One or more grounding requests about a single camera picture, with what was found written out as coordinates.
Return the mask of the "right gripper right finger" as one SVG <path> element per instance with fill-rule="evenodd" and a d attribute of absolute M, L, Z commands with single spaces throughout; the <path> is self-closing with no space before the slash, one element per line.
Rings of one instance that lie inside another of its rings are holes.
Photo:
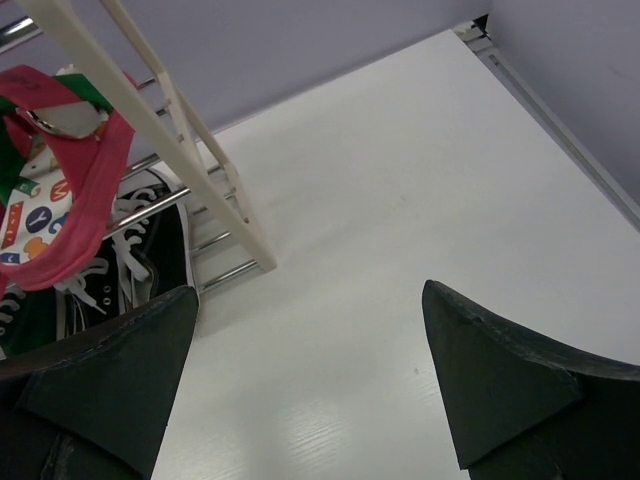
<path fill-rule="evenodd" d="M 472 479 L 636 479 L 639 368 L 425 283 L 426 338 L 461 469 Z"/>

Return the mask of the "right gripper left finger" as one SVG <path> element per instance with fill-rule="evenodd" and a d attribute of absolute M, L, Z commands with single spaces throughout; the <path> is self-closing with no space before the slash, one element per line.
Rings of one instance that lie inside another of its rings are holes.
<path fill-rule="evenodd" d="M 181 286 L 2 361 L 2 478 L 150 478 L 198 312 Z"/>

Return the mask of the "black canvas sneaker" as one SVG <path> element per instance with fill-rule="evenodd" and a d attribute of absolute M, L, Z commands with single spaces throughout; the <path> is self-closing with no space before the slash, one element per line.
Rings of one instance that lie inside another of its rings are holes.
<path fill-rule="evenodd" d="M 190 227 L 178 202 L 104 240 L 96 256 L 56 289 L 56 338 L 118 317 L 176 287 L 193 286 Z"/>
<path fill-rule="evenodd" d="M 17 285 L 8 288 L 1 299 L 1 359 L 54 342 L 56 314 L 53 289 L 25 292 Z"/>

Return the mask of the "pink patterned flip-flop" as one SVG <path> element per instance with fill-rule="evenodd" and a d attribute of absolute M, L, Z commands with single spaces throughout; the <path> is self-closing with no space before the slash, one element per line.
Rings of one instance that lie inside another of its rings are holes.
<path fill-rule="evenodd" d="M 1 268 L 1 284 L 41 290 L 77 273 L 99 249 L 125 173 L 133 128 L 82 74 L 49 76 L 18 65 L 1 74 L 1 216 L 35 137 L 61 168 L 72 203 L 52 243 L 24 263 Z"/>

